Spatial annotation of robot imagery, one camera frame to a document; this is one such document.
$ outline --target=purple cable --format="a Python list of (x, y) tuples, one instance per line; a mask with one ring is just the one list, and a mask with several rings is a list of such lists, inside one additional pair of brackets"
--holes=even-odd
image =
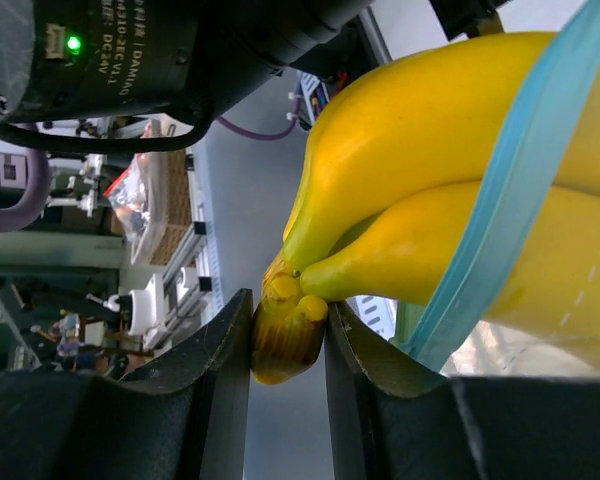
[[(300, 94), (300, 87), (297, 88), (296, 90), (296, 94)], [(293, 129), (296, 128), (296, 123), (298, 122), (298, 112), (300, 111), (300, 105), (302, 103), (302, 98), (298, 97), (295, 99), (295, 103), (293, 105), (293, 111), (291, 112), (294, 116), (289, 124), (289, 126), (283, 130), (280, 133), (273, 133), (273, 134), (267, 134), (267, 133), (256, 133), (256, 132), (252, 132), (250, 130), (245, 130), (242, 127), (239, 127), (238, 125), (235, 125), (234, 123), (231, 123), (229, 120), (227, 120), (224, 117), (219, 117), (217, 122), (222, 125), (223, 127), (231, 130), (233, 133), (246, 137), (246, 138), (250, 138), (251, 140), (258, 140), (261, 142), (275, 142), (276, 140), (282, 140), (283, 138), (289, 136), (289, 134), (291, 132), (293, 132)]]
[[(35, 124), (21, 126), (38, 131)], [(27, 149), (27, 187), (16, 205), (0, 208), (0, 233), (22, 230), (31, 225), (44, 210), (51, 190), (51, 169), (44, 152)]]

